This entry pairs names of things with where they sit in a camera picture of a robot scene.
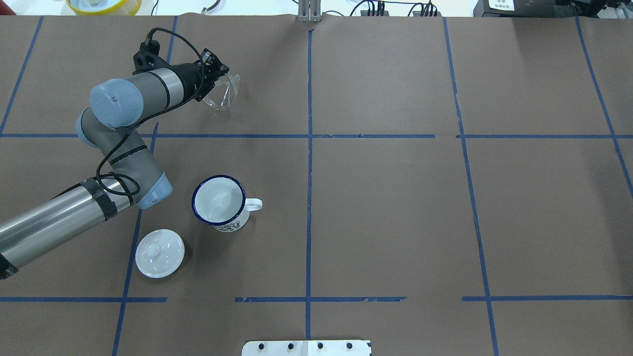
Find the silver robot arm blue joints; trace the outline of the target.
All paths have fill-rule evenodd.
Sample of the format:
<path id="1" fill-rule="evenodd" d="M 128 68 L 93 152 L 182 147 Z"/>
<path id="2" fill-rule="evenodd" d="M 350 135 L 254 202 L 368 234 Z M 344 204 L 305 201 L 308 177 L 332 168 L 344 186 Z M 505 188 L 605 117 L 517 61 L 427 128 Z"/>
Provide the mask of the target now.
<path id="1" fill-rule="evenodd" d="M 76 131 L 104 159 L 91 178 L 2 223 L 2 279 L 128 207 L 149 208 L 167 198 L 172 185 L 136 129 L 187 103 L 203 79 L 196 65 L 183 64 L 95 86 Z"/>

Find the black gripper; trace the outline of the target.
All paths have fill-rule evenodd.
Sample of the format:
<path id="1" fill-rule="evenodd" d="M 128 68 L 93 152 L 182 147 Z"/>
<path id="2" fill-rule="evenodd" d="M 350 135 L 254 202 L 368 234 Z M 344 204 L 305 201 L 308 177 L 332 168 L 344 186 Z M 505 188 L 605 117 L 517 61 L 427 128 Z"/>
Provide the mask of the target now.
<path id="1" fill-rule="evenodd" d="M 183 102 L 202 101 L 215 87 L 215 82 L 229 71 L 230 68 L 208 48 L 203 50 L 201 59 L 176 65 L 176 74 L 183 87 Z"/>

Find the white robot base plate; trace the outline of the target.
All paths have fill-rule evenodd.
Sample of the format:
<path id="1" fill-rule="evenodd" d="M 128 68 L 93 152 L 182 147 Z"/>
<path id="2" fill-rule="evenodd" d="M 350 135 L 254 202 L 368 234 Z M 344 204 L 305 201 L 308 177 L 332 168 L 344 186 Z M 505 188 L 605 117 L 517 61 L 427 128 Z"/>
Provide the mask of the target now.
<path id="1" fill-rule="evenodd" d="M 366 340 L 269 340 L 246 342 L 242 356 L 371 356 Z"/>

